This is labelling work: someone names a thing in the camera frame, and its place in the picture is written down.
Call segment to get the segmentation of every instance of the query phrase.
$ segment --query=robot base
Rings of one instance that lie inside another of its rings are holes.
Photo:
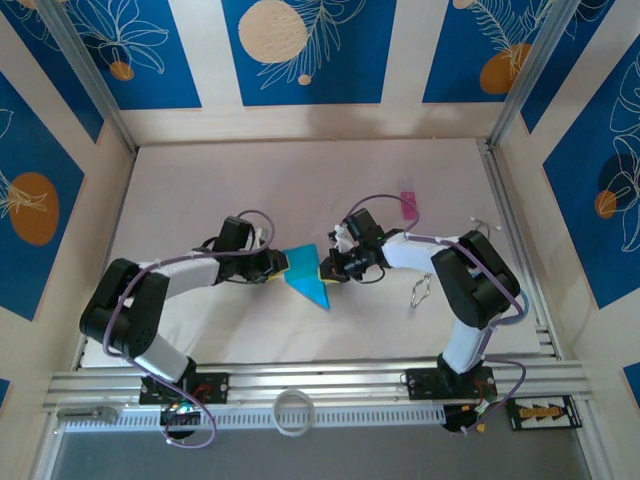
[[[225,404],[227,403],[227,392],[229,389],[228,373],[195,373],[189,381],[195,386],[189,393],[204,404]],[[181,395],[156,384],[148,377],[142,380],[140,389],[140,405],[170,405],[182,400]]]
[[[493,370],[474,368],[465,378],[452,383],[441,368],[412,368],[405,372],[409,400],[462,400],[475,402],[495,396]]]

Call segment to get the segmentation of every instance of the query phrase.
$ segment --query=small pink block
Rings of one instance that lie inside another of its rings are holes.
[[[400,197],[411,203],[414,207],[418,206],[418,204],[416,203],[415,192],[401,192]],[[415,220],[416,217],[417,216],[415,210],[406,203],[402,202],[402,218],[404,218],[405,220]]]

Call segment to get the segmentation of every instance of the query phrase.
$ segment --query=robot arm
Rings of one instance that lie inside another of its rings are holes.
[[[462,250],[470,252],[516,297],[520,285],[513,273],[478,231],[459,238],[412,236],[397,229],[385,233],[364,208],[348,216],[343,225],[329,234],[336,248],[320,265],[321,279],[362,281],[363,274],[373,265],[437,275],[456,315],[449,343],[438,357],[438,374],[448,396],[467,392],[481,368],[489,326],[511,304]],[[345,227],[356,243],[346,237]]]
[[[110,348],[186,392],[194,391],[198,387],[195,362],[158,334],[164,302],[188,290],[218,285],[234,276],[240,276],[247,283],[262,283],[286,270],[286,256],[270,248],[241,257],[224,255],[251,250],[261,241],[260,231],[256,232],[249,222],[228,217],[217,237],[191,252],[192,261],[161,266],[147,273],[136,284],[115,320]],[[211,242],[209,250],[206,245]],[[205,255],[210,252],[217,252],[219,256]],[[111,263],[82,314],[82,333],[103,343],[120,297],[132,279],[149,265],[125,259]]]

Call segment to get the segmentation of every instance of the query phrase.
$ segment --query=white floor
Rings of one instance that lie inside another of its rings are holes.
[[[399,193],[403,178],[413,182],[421,211],[414,233],[462,235],[474,227],[472,216],[501,224],[472,139],[147,147],[138,157],[112,257],[142,262],[185,253],[215,235],[227,215],[257,208],[275,221],[275,248],[315,243],[322,259],[330,246],[327,232],[351,206],[366,195]],[[385,229],[407,224],[393,200],[367,207]],[[506,235],[494,231],[491,241],[517,272]],[[375,285],[333,285],[329,312],[284,281],[224,284],[168,301],[160,332],[198,363],[435,356],[454,317],[435,278],[431,296],[410,311],[411,287],[421,276],[392,270]],[[533,312],[499,329],[488,349],[539,351]],[[83,366],[113,364],[89,341]]]

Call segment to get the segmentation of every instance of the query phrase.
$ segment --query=blue triangular object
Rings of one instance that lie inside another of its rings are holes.
[[[318,250],[314,244],[284,250],[289,260],[289,270],[284,273],[285,281],[315,304],[326,308],[329,296],[324,282],[318,279]]]
[[[331,308],[329,305],[329,296],[327,295],[327,287],[324,282],[321,282],[317,278],[300,278],[287,283],[316,305],[320,305],[327,310]]]

